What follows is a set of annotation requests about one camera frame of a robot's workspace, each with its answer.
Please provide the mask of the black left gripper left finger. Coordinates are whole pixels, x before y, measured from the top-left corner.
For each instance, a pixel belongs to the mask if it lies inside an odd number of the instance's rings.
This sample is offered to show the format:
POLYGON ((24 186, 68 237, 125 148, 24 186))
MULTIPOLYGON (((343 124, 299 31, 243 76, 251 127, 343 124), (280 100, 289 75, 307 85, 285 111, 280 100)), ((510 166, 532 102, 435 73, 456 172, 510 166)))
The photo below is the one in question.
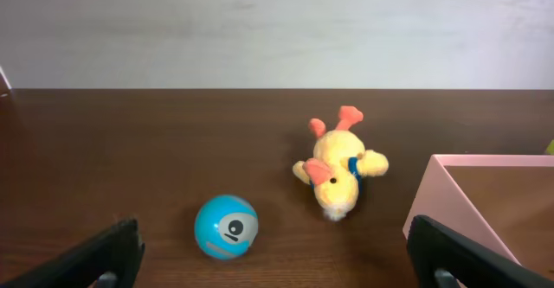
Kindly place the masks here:
POLYGON ((132 287, 144 253, 138 221, 125 219, 1 286, 132 287))

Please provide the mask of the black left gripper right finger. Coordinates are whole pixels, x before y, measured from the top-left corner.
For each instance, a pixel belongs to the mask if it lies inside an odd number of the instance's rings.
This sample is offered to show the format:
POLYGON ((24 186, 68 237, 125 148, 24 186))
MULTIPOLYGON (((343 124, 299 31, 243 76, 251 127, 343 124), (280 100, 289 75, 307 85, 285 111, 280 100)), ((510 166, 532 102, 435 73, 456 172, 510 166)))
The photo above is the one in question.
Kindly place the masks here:
POLYGON ((553 288, 553 282, 432 218, 410 224, 407 251, 421 287, 553 288))

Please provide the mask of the pink box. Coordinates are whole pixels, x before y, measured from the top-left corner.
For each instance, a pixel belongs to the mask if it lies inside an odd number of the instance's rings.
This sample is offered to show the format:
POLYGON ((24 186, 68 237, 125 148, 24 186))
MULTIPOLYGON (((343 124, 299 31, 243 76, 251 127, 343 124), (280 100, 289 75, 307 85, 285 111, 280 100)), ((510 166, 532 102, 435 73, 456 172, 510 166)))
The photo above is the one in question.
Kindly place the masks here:
POLYGON ((553 158, 433 155, 403 231, 424 214, 546 278, 553 277, 553 158))

